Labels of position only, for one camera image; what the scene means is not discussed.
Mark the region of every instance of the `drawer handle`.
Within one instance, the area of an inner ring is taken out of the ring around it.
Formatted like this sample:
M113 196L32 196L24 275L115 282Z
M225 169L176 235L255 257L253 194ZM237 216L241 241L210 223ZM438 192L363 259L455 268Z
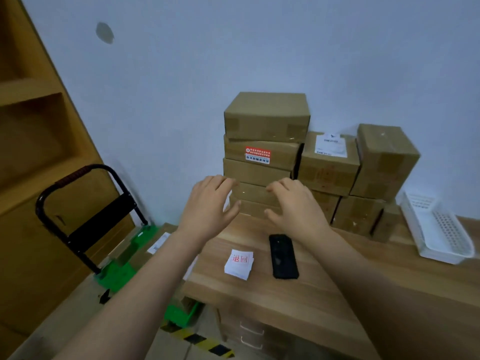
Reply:
M251 330L250 328L247 328L247 327L245 327L245 326L242 326L242 321L240 321L240 328L244 329L245 331L251 332L251 333L253 333L253 334L255 334L255 335L258 335L258 336L263 336L264 333L265 333L265 330L263 330L262 332L256 332L256 331L254 331L254 330Z
M261 350L261 349L264 348L263 344L261 344L260 346L254 346L254 345L249 344L248 342L243 341L243 336L240 336L240 342L243 345L247 345L249 348L252 348L252 349L255 349L255 350Z

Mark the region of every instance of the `black metal frame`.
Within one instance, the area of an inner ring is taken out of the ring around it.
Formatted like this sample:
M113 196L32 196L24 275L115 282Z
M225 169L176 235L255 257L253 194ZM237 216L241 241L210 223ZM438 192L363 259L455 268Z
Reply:
M45 200L56 190L65 187L80 177L83 177L93 169L104 169L109 172L117 182L122 194L115 200L105 206L100 212L91 217L87 222L73 231L70 235L65 234L60 228L45 214ZM77 171L67 175L59 181L45 189L35 204L35 214L45 227L55 236L57 236L67 247L95 274L99 274L101 269L93 263L85 252L98 242L110 229L126 217L131 211L135 210L141 222L148 224L144 215L139 210L137 203L123 184L118 174L108 165L90 164Z

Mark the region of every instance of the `drawer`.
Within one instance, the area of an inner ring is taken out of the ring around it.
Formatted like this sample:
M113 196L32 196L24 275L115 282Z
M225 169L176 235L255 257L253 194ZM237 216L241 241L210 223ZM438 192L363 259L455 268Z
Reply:
M219 309L220 323L229 326L232 329L241 330L243 333L261 336L269 342L277 344L289 344L291 335L278 328L255 321L251 318L237 315L232 312Z
M274 359L282 359L288 350L285 344L279 345L269 342L263 336L245 331L240 327L232 328L228 324L220 324L220 330L222 335L227 338L227 341L234 341L255 352L271 356Z

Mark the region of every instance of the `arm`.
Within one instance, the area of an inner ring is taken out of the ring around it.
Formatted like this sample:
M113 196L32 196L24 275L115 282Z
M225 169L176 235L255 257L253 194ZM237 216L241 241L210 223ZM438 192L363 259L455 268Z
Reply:
M302 243L349 303L382 359L471 359L405 290L378 272L334 232L308 188L285 178L267 187L282 215L267 217Z
M233 184L221 175L195 184L178 230L55 360L144 359L187 268L239 213L240 201L223 212Z

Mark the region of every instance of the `wall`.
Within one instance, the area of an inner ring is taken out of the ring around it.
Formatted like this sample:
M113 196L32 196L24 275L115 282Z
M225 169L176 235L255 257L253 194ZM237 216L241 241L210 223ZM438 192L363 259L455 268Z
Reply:
M222 173L239 91L305 92L311 130L401 126L422 152L407 187L480 218L480 0L23 1L101 156L158 223Z

